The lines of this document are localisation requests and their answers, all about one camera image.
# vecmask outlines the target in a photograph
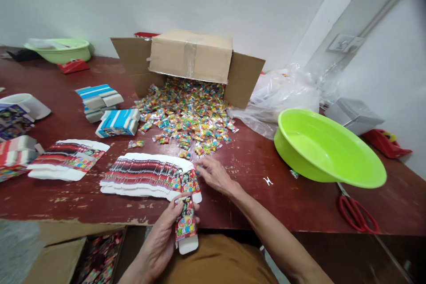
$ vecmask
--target wall switch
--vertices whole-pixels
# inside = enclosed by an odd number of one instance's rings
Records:
[[[331,51],[344,52],[354,38],[354,35],[338,34],[328,49]]]
[[[360,38],[354,35],[351,36],[346,34],[338,34],[328,49],[330,51],[337,51],[342,53],[354,52],[361,46],[361,44],[364,43],[364,40],[364,38]]]
[[[355,37],[343,52],[355,52],[364,43],[365,38]]]

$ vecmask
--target brown shirt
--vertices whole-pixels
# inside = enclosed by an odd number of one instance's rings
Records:
[[[178,251],[156,283],[161,284],[278,284],[258,248],[222,234],[198,235],[198,249]]]

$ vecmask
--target scissors handle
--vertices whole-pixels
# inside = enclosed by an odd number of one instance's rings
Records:
[[[353,220],[358,224],[356,225],[352,219],[349,218],[349,216],[346,213],[346,210],[344,207],[347,207],[347,209],[349,210],[349,212],[351,213]],[[348,221],[348,223],[357,231],[359,232],[369,232],[371,234],[379,234],[380,233],[380,228],[379,225],[377,224],[377,222],[374,220],[374,218],[371,216],[371,214],[356,200],[354,200],[351,197],[346,197],[344,195],[340,196],[339,199],[339,208],[340,211],[342,212],[344,218],[346,219],[346,221]],[[368,219],[371,221],[372,225],[373,225],[373,229],[371,229],[365,218],[364,218],[364,214],[368,217]]]

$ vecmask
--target wrapped candy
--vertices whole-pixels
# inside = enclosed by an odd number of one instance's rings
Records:
[[[162,133],[162,134],[158,134],[158,135],[154,135],[152,137],[152,140],[155,141],[160,141],[162,138],[166,138],[168,137],[168,135],[166,133]]]
[[[129,141],[129,145],[128,145],[128,149],[132,149],[135,147],[142,147],[143,146],[143,141]]]
[[[150,117],[151,117],[151,113],[146,113],[146,114],[141,114],[141,121],[142,122],[147,122],[149,119],[150,119]]]
[[[233,133],[237,132],[239,129],[234,125],[235,121],[229,120],[226,123],[226,127],[230,129]]]
[[[227,133],[222,133],[222,139],[225,141],[226,144],[231,143],[231,138]]]
[[[179,152],[178,156],[180,158],[185,158],[185,159],[189,160],[191,158],[191,153],[189,151],[182,150],[182,151]]]
[[[164,137],[159,140],[160,144],[169,144],[170,138]]]
[[[194,150],[195,150],[195,153],[197,153],[198,158],[202,157],[205,154],[204,148],[201,146],[200,143],[197,143],[195,145]]]
[[[167,144],[170,136],[176,138],[183,158],[192,140],[198,156],[217,151],[221,141],[230,143],[228,129],[238,131],[226,114],[229,104],[223,99],[224,88],[219,83],[176,77],[168,77],[162,88],[152,85],[146,97],[135,101],[141,121],[146,122],[140,131],[145,133],[155,123],[163,132],[153,141]]]
[[[142,134],[145,134],[145,132],[147,132],[151,127],[152,127],[152,122],[147,122],[143,126],[141,126],[141,128],[139,129],[139,131]]]

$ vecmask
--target worn table surface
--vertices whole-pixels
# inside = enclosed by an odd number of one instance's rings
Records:
[[[45,103],[52,113],[39,120],[29,135],[44,148],[67,138],[90,139],[111,148],[86,176],[77,182],[48,181],[27,175],[0,184],[0,218],[18,220],[80,221],[85,223],[153,224],[168,202],[157,198],[138,198],[100,193],[99,181],[115,159],[128,152],[134,137],[98,138],[97,123],[84,116],[80,97],[74,92],[87,86],[109,84],[124,98],[121,108],[134,104],[136,95],[118,59],[93,58],[90,70],[69,75],[44,60],[16,63],[0,60],[0,87],[4,97],[30,93]],[[335,183],[317,183],[304,177],[295,179],[279,157],[273,141],[267,140],[237,120],[240,130],[231,134],[233,142],[224,145],[214,158],[222,162],[231,177],[289,230],[306,232],[354,233],[337,209],[340,191]],[[134,152],[177,156],[176,144],[154,144],[151,129],[137,138],[146,141]],[[382,233],[426,235],[426,182],[400,161],[379,154],[388,174],[379,189],[360,189],[346,185],[378,222]],[[273,185],[268,186],[268,177]],[[200,181],[203,201],[199,216],[202,228],[246,229],[248,222],[224,196]]]

